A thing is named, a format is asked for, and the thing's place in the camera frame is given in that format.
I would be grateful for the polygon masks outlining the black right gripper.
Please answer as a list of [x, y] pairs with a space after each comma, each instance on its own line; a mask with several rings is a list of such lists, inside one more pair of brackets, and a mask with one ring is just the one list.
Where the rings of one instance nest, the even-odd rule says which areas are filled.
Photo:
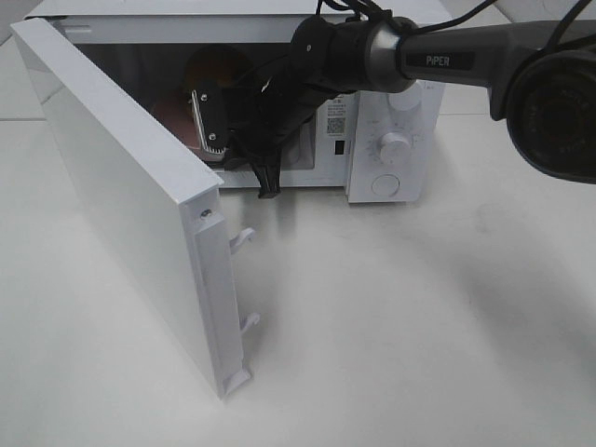
[[318, 79], [318, 68], [302, 70], [286, 57], [266, 82], [238, 100], [242, 120], [232, 127], [230, 137], [223, 91], [193, 89], [190, 104], [199, 153], [225, 156], [229, 149], [226, 162], [251, 168], [260, 199], [278, 196], [284, 144], [324, 102], [343, 93], [318, 84]]

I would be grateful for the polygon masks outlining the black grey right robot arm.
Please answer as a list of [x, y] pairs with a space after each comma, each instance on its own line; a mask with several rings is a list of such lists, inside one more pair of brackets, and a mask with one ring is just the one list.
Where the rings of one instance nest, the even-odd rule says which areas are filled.
[[262, 198], [280, 191], [285, 141], [326, 101], [358, 91], [400, 93], [417, 80], [483, 87], [521, 156], [548, 176], [595, 180], [595, 23], [541, 20], [442, 30], [405, 18], [295, 30], [266, 81], [227, 88], [195, 82], [189, 105], [203, 150], [229, 169], [249, 166]]

